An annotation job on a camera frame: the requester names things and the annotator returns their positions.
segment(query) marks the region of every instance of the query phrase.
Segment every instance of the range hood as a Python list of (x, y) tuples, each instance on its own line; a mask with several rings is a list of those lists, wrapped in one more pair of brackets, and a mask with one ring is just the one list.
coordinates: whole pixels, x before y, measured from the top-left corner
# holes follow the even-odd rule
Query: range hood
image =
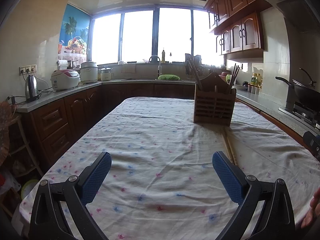
[(300, 32), (320, 33), (320, 22), (305, 0), (266, 0)]

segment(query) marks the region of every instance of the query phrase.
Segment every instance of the window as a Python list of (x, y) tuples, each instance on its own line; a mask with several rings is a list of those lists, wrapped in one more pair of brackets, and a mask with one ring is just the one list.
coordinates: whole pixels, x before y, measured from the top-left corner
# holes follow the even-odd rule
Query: window
[(121, 14), (95, 20), (92, 38), (92, 60), (97, 64), (118, 62)]
[(150, 58), (152, 50), (153, 11), (124, 14), (122, 57), (125, 62)]
[(191, 11), (179, 8), (160, 8), (158, 56), (165, 51), (165, 60), (184, 62), (185, 53), (191, 54)]
[(209, 33), (208, 13), (193, 11), (194, 55), (201, 55), (202, 64), (220, 66), (223, 56), (218, 56), (215, 51), (215, 35)]

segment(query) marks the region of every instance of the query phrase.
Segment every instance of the metal screw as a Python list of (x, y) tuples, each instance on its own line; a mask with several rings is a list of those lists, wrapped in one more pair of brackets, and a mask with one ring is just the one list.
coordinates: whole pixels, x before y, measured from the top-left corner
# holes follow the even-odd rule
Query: metal screw
[(278, 183), (281, 185), (284, 185), (284, 180), (283, 179), (278, 179)]
[(248, 176), (247, 176), (247, 179), (248, 179), (249, 181), (255, 181), (255, 180), (256, 180), (256, 177), (253, 176), (253, 175), (248, 175)]
[(46, 179), (44, 179), (44, 180), (41, 180), (40, 185), (44, 186), (44, 185), (47, 185), (47, 183), (48, 183), (48, 181)]
[(72, 176), (69, 177), (68, 180), (69, 180), (70, 182), (74, 182), (74, 181), (76, 181), (77, 178), (78, 178), (78, 177), (77, 177), (76, 175), (72, 175)]

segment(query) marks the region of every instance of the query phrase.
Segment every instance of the blue wall poster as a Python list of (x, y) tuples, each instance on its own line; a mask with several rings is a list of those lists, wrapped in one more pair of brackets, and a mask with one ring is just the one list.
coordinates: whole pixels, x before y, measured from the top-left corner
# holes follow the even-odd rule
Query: blue wall poster
[(76, 65), (87, 61), (90, 16), (67, 4), (62, 19), (58, 59), (72, 60)]

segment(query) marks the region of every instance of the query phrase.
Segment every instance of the woven fan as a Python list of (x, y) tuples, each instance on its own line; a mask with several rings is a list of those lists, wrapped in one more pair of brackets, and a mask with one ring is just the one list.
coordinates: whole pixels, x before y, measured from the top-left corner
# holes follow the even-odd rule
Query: woven fan
[(7, 101), (0, 103), (0, 165), (9, 154), (9, 122), (11, 108)]

